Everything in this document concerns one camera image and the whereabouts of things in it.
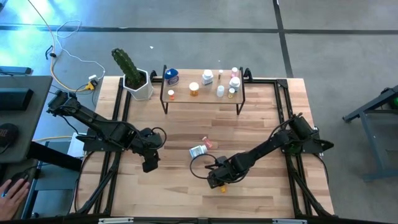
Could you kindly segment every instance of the yellow cable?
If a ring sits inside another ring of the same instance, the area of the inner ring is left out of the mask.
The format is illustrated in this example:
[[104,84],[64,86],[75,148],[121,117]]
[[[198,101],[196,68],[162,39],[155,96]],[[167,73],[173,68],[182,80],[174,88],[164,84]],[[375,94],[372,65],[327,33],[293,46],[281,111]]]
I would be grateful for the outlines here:
[[47,137],[47,138],[41,138],[41,139],[33,139],[32,141],[45,141],[45,140],[50,140],[50,139],[61,139],[61,138],[72,138],[72,136],[57,136],[57,137]]
[[[51,34],[51,37],[52,37],[52,45],[53,45],[52,53],[55,54],[55,38],[54,38],[54,35],[53,35],[52,31],[51,31],[50,26],[47,24],[47,22],[45,21],[45,19],[44,19],[43,16],[41,15],[41,13],[40,13],[40,12],[36,9],[36,7],[31,3],[31,1],[30,1],[30,0],[27,0],[27,1],[29,1],[29,3],[32,5],[32,7],[36,10],[36,12],[39,14],[39,16],[42,18],[42,20],[44,21],[45,25],[47,26],[47,29],[50,31],[50,34]],[[55,79],[55,81],[57,81],[62,87],[64,87],[65,89],[67,89],[67,90],[69,90],[69,91],[80,92],[80,91],[86,91],[86,90],[87,90],[87,89],[74,90],[74,89],[71,89],[71,88],[67,87],[66,85],[64,85],[64,84],[55,76],[55,74],[54,74],[54,71],[53,71],[53,69],[54,69],[53,60],[54,60],[54,58],[51,57],[50,71],[51,71],[51,76],[53,76],[53,78]]]

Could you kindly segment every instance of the bottle cap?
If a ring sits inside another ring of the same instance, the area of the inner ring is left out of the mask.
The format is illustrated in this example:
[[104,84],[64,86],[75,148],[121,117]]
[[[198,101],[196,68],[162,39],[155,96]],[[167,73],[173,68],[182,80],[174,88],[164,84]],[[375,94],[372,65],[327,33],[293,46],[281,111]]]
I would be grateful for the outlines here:
[[193,82],[193,83],[189,84],[189,89],[190,89],[191,91],[197,91],[197,90],[199,90],[199,84]]
[[206,69],[203,74],[206,78],[211,78],[213,76],[213,72],[210,69]]
[[232,84],[233,86],[239,86],[239,85],[241,84],[241,80],[240,80],[238,77],[233,77],[233,78],[231,79],[231,84]]

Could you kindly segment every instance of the potted cactus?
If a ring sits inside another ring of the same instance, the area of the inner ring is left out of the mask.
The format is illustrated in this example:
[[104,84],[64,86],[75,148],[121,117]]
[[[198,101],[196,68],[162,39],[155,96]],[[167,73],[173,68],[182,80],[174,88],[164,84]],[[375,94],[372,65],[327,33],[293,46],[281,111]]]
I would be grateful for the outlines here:
[[136,68],[131,58],[122,49],[113,49],[112,57],[123,71],[123,87],[131,93],[134,99],[149,100],[154,92],[148,72]]

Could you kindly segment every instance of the concrete floor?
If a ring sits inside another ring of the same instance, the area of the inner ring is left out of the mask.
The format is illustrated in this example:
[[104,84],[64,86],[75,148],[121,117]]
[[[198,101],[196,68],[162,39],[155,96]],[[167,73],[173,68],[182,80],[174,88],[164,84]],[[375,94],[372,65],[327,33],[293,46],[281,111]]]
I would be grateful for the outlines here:
[[[77,0],[36,0],[33,3],[54,26],[81,19],[87,27],[253,29],[250,33],[79,32],[62,40],[72,54],[101,63],[106,75],[121,74],[110,54],[119,47],[129,53],[138,67],[156,70],[158,74],[166,63],[177,68],[242,66],[249,67],[256,77],[287,77],[279,35],[254,30],[278,28],[272,0],[87,0],[84,4]],[[393,0],[279,0],[279,4],[285,29],[398,29],[398,2]],[[0,23],[13,26],[42,24],[42,21],[26,0],[13,0],[0,11]],[[52,44],[48,32],[34,27],[0,30],[0,37],[1,65],[28,66],[34,69],[34,75],[50,75],[50,62],[44,57]],[[325,153],[325,162],[331,199],[340,217],[380,222],[398,220],[398,178],[362,181],[362,174],[374,170],[368,141],[359,121],[345,124],[341,120],[383,88],[397,84],[396,37],[286,35],[293,76],[305,79],[315,124],[323,139],[335,143],[335,148]],[[55,73],[67,85],[77,88],[88,76],[100,75],[101,69],[62,54]],[[94,108],[91,95],[81,95],[79,100]],[[74,119],[70,121],[79,131],[85,130]],[[43,112],[35,138],[72,135],[72,132],[62,119]]]

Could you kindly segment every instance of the white planter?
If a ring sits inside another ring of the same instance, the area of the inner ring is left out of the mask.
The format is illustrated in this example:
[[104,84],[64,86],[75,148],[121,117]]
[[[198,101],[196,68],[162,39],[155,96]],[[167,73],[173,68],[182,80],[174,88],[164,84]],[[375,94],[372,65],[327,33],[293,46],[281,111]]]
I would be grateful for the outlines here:
[[126,75],[123,75],[123,88],[129,91],[132,97],[137,101],[149,100],[152,94],[154,93],[154,87],[152,86],[152,83],[149,80],[148,72],[141,70],[139,68],[137,68],[137,70],[145,73],[147,77],[146,78],[147,82],[145,83],[145,85],[141,86],[138,90],[133,90],[132,88],[126,86],[125,84]]

